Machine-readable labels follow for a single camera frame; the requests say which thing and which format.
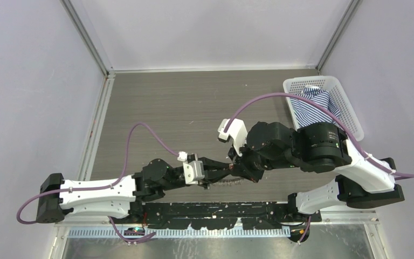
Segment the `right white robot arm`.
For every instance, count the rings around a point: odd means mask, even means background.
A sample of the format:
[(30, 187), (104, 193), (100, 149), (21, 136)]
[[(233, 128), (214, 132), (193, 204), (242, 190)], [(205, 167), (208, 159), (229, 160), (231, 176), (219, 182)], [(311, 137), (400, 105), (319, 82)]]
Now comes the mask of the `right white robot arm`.
[(232, 142), (229, 157), (235, 169), (252, 181), (274, 169), (336, 174), (319, 188), (288, 196), (286, 214), (292, 221), (331, 206), (371, 209), (404, 201), (401, 186), (388, 174), (395, 167), (393, 159), (365, 159), (334, 124), (318, 122), (295, 130), (279, 122), (258, 122), (247, 130), (236, 119), (229, 129), (219, 130), (218, 138)]

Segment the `metal disc with keyrings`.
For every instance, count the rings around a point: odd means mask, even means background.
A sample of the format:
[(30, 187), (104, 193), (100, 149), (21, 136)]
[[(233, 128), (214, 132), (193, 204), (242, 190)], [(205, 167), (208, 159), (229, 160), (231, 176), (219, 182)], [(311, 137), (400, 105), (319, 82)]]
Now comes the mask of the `metal disc with keyrings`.
[(232, 179), (221, 179), (215, 183), (210, 183), (207, 189), (212, 187), (230, 187), (235, 185), (240, 185), (245, 179), (242, 177), (232, 178)]

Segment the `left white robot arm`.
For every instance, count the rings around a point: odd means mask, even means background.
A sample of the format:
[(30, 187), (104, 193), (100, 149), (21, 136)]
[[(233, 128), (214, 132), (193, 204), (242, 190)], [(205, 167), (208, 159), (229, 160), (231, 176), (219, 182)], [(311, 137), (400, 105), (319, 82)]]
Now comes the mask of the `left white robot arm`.
[(140, 172), (121, 179), (72, 181), (61, 173), (47, 177), (40, 187), (36, 222), (58, 223), (74, 216), (110, 216), (138, 223), (142, 203), (164, 197), (172, 189), (199, 185), (204, 188), (234, 171), (234, 165), (197, 158), (172, 167), (154, 159)]

